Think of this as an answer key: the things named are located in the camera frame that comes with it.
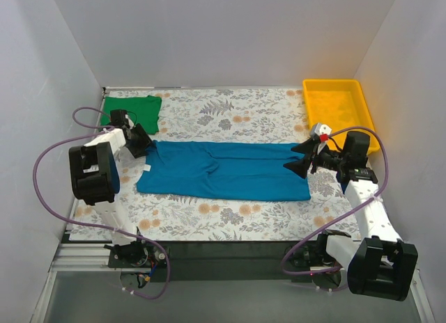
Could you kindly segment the blue t shirt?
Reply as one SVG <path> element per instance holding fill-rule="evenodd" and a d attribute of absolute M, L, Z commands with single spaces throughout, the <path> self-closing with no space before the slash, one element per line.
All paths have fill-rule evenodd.
<path fill-rule="evenodd" d="M 142 194 L 252 201 L 306 201 L 309 184 L 284 168 L 290 143 L 154 141 L 137 182 Z"/>

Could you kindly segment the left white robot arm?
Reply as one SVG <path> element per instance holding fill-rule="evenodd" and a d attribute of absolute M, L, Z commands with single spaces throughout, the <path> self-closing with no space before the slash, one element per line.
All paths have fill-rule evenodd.
<path fill-rule="evenodd" d="M 114 258 L 133 267 L 148 261 L 148 249 L 136 236 L 139 230 L 118 199 L 121 182 L 116 157 L 124 148 L 138 159 L 147 155 L 153 142 L 140 124 L 135 124 L 125 109 L 110 111 L 112 130 L 91 142 L 69 149 L 72 191 L 75 198 L 92 207 L 104 225 L 111 227 Z"/>

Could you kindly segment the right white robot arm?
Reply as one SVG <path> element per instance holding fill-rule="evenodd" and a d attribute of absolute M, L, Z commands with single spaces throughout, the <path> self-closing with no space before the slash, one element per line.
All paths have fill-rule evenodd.
<path fill-rule="evenodd" d="M 327 125 L 315 124 L 309 139 L 293 147 L 303 158 L 284 165 L 302 179 L 318 168 L 336 173 L 336 179 L 356 218 L 361 242 L 342 231 L 333 230 L 331 221 L 291 247 L 283 262 L 309 266 L 305 275 L 344 269 L 346 285 L 353 294 L 394 301 L 406 299 L 418 259 L 413 244 L 402 240 L 390 223 L 381 197 L 387 182 L 379 182 L 368 167 L 368 149 L 377 134 L 366 127 L 349 127 L 344 146 L 331 150 L 328 141 L 336 133 Z"/>

